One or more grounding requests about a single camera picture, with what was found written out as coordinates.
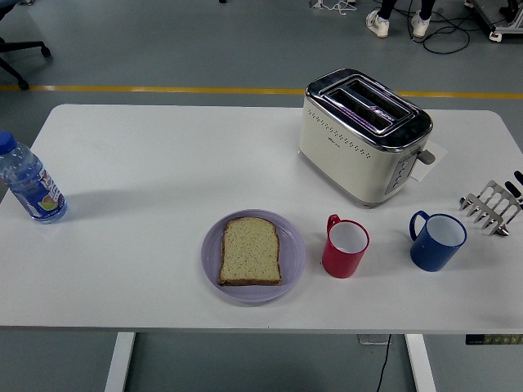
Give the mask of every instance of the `white sneaker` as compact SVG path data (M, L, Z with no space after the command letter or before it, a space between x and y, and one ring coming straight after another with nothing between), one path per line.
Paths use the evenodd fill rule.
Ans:
M379 10L374 10L365 19L367 28L375 33L378 38L386 38L389 34L389 21L378 16Z
M423 38L427 32L428 24L431 21L431 18L423 20L419 17L419 11L416 12L416 15L413 16L410 24L413 27L412 35L416 38Z

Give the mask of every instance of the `gray floor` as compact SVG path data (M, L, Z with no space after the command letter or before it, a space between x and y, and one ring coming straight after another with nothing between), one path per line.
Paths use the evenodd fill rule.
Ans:
M431 98L425 94L521 94L523 37L519 34L493 43L487 38L487 27L476 18L465 24L476 30L469 33L468 47L443 56L411 41L407 22L399 13L391 17L389 37L375 38L364 27L375 2L358 0L358 11L345 16L307 5L307 0L230 0L227 4L217 0L37 0L31 7L16 7L0 22L0 36L7 41L42 39L53 56L46 60L38 49L2 55L34 89L10 89L15 80L0 70L0 129L12 131L31 145L52 108L64 103L300 107L299 94L174 94L110 88L81 91L79 87L302 89L327 72L353 68L392 90L422 93L409 98L426 109L493 110L523 148L520 97ZM409 2L400 0L397 6L407 9ZM412 8L419 8L419 0ZM437 0L434 11L448 19L471 13L461 0ZM438 19L433 17L429 33L442 26L436 23ZM466 43L464 33L453 33L427 45L435 51L452 51ZM72 91L44 91L41 86L72 86ZM243 364L235 374L248 375L252 385L266 390L375 390L384 350L367 350L354 336L284 338L139 335L127 388L225 389L226 385L212 383L223 382L218 374L221 368L215 364L220 358L217 350L235 341L236 349L227 356L228 361ZM102 390L114 339L113 332L4 329L0 331L0 390ZM405 343L400 336L394 341L382 390L413 390ZM257 352L251 364L245 363L245 345L253 345ZM464 345L464 336L427 336L427 349L439 391L509 391L523 384L517 366L523 357L521 346L471 347ZM275 355L274 366L262 368L275 374L275 379L268 381L264 373L253 371ZM339 367L327 367L330 359ZM182 375L186 378L177 384L177 376Z

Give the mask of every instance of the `red mug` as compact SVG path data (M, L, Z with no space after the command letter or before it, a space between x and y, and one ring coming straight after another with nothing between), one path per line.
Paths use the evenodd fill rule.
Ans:
M358 268L361 258L369 247L369 233L353 220L342 220L331 215L327 222L322 264L335 278L348 278Z

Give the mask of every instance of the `yellow floor line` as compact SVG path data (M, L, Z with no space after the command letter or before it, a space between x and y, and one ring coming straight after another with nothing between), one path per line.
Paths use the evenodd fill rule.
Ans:
M147 87L147 86L31 86L31 91L73 92L157 92L190 94L258 94L302 96L302 88L242 88L242 87ZM18 86L0 86L0 91L20 91ZM487 100L523 100L520 93L499 92L445 92L445 91L397 91L401 96L421 98L462 98Z

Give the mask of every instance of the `mug handle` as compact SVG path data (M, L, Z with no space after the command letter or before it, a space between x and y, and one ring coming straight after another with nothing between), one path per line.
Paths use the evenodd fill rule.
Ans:
M329 220L327 220L327 231L329 231L329 229L331 227L333 227L334 225L336 225L338 222L340 222L341 219L338 215L336 214L333 214L329 217Z
M430 216L425 211L418 211L414 215L412 215L412 218L410 218L409 231L410 238L413 241L416 241L416 238L418 237L418 235L416 234L416 230L414 229L414 222L416 221L416 218L418 216L422 217L425 221L428 221L428 218L430 218Z

